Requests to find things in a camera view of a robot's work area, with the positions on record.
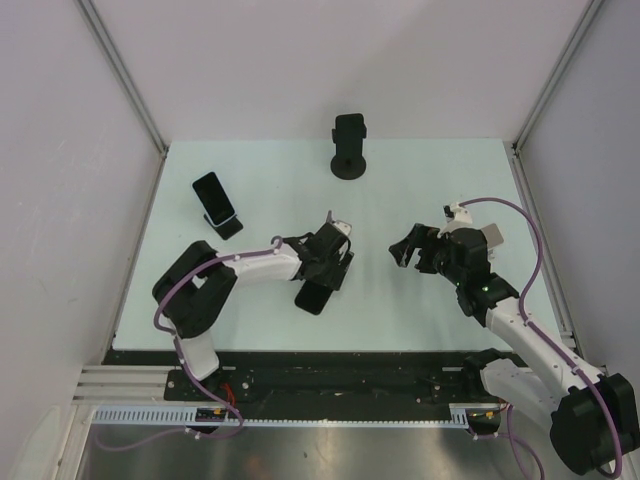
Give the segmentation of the black phone stand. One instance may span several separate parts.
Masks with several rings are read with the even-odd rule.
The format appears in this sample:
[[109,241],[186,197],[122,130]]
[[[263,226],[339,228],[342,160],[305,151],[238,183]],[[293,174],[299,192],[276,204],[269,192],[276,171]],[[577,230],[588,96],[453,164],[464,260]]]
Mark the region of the black phone stand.
[[207,224],[218,234],[218,236],[226,241],[243,230],[244,225],[236,215],[227,218],[221,224],[215,224],[208,214],[203,215]]

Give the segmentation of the black phone light blue case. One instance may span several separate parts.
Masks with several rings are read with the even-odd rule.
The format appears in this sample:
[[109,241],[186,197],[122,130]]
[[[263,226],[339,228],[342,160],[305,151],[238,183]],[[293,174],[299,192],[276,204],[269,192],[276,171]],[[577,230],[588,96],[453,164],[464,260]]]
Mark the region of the black phone light blue case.
[[215,172],[209,172],[192,183],[214,227],[220,227],[236,216],[236,211]]

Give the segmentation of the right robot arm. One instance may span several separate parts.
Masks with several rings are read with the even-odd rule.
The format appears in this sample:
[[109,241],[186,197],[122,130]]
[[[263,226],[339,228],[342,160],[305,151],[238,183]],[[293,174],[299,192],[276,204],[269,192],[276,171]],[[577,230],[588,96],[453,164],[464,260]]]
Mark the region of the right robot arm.
[[573,473],[620,478],[624,456],[639,448],[632,384],[589,364],[535,319],[523,293],[493,271],[482,230],[417,225],[400,258],[412,254],[419,256],[416,270],[446,278],[463,313],[503,340],[530,370],[522,374],[493,354],[463,373],[463,393],[473,401],[498,396],[547,427],[556,454]]

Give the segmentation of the white phone stand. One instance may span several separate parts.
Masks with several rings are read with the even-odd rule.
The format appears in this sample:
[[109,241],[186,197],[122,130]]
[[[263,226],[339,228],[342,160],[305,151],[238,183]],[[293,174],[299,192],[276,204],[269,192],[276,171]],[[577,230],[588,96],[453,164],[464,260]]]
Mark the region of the white phone stand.
[[496,249],[504,243],[504,237],[496,223],[486,225],[480,231],[486,239],[488,259],[492,261],[495,258]]

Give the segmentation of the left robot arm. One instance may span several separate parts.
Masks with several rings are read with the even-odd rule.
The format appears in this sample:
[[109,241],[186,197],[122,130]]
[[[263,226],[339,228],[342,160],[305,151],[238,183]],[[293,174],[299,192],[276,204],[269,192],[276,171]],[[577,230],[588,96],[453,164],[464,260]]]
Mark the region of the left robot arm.
[[351,233],[350,224],[328,218],[315,232],[275,236],[263,250],[221,255],[204,240],[189,245],[152,288],[154,326],[172,337],[179,363],[189,372],[187,389],[202,400],[220,390],[211,330],[234,289],[300,281],[294,304],[318,315],[344,283],[354,258]]

